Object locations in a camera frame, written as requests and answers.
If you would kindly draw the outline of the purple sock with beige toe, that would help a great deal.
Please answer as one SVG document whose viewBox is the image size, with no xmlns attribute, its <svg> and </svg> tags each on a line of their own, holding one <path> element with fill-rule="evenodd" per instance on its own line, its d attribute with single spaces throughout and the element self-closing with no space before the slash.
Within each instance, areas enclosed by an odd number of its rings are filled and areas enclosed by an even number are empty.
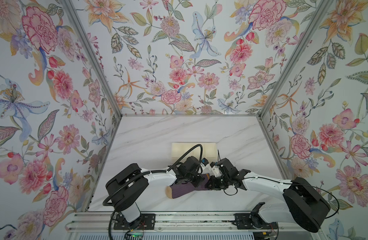
<svg viewBox="0 0 368 240">
<path fill-rule="evenodd" d="M 191 183 L 188 184 L 180 184 L 180 185 L 172 185 L 165 188 L 165 194 L 169 199 L 177 199 L 184 195 L 190 194 L 192 192 L 198 191 L 209 191 L 206 188 L 206 184 L 210 180 L 210 175 L 205 174 L 202 175 L 204 180 L 200 183 L 199 186 L 194 187 Z"/>
</svg>

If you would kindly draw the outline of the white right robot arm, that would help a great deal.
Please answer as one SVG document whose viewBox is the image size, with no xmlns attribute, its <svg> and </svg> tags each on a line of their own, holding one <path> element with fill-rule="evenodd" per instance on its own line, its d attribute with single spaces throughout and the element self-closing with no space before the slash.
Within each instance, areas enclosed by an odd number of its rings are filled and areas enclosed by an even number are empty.
<svg viewBox="0 0 368 240">
<path fill-rule="evenodd" d="M 294 223 L 316 233 L 331 210 L 329 203 L 303 178 L 277 180 L 245 169 L 239 171 L 226 158 L 211 163 L 202 159 L 201 163 L 205 170 L 211 171 L 206 184 L 210 190 L 226 190 L 233 186 L 279 200 L 277 204 L 260 202 L 251 210 L 250 222 L 256 228 L 264 224 Z"/>
</svg>

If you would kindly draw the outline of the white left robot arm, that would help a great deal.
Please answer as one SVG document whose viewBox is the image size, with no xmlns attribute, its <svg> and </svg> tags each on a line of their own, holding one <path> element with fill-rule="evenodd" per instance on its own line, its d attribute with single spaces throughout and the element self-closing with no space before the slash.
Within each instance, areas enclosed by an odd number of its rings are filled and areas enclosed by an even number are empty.
<svg viewBox="0 0 368 240">
<path fill-rule="evenodd" d="M 141 218 L 136 200 L 149 186 L 168 187 L 170 198 L 178 198 L 197 189 L 205 189 L 210 179 L 203 173 L 209 161 L 188 157 L 164 170 L 142 170 L 138 164 L 131 164 L 105 185 L 108 197 L 103 201 L 105 207 L 113 207 L 116 213 L 132 224 Z"/>
</svg>

